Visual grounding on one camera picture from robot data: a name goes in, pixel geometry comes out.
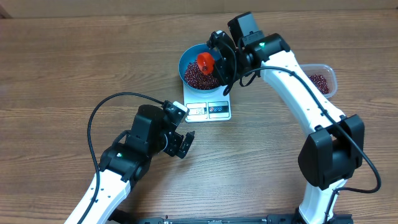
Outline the red scoop with blue handle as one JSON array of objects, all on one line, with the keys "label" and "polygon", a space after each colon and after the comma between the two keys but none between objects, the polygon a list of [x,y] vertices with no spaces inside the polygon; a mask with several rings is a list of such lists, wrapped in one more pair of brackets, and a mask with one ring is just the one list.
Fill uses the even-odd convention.
[{"label": "red scoop with blue handle", "polygon": [[210,75],[213,71],[215,60],[208,52],[203,52],[197,55],[197,65],[204,75]]}]

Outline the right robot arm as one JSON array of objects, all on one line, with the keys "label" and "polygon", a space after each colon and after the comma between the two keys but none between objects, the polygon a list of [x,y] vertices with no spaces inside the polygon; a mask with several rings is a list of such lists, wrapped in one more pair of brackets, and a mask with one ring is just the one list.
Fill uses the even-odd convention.
[{"label": "right robot arm", "polygon": [[298,64],[281,35],[265,35],[254,16],[241,14],[228,22],[230,33],[214,31],[206,45],[220,58],[213,76],[226,88],[244,77],[259,77],[283,99],[306,135],[298,165],[307,180],[302,203],[291,223],[352,223],[349,215],[335,215],[340,190],[363,161],[364,124],[347,117],[320,92]]}]

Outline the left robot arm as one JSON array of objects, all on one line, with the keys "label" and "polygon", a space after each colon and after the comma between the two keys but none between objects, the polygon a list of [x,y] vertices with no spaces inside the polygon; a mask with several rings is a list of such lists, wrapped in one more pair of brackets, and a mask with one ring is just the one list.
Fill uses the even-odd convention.
[{"label": "left robot arm", "polygon": [[123,131],[101,155],[98,170],[67,223],[106,223],[136,183],[148,172],[152,158],[163,151],[183,159],[194,132],[176,133],[189,109],[175,101],[161,107],[141,105],[132,128]]}]

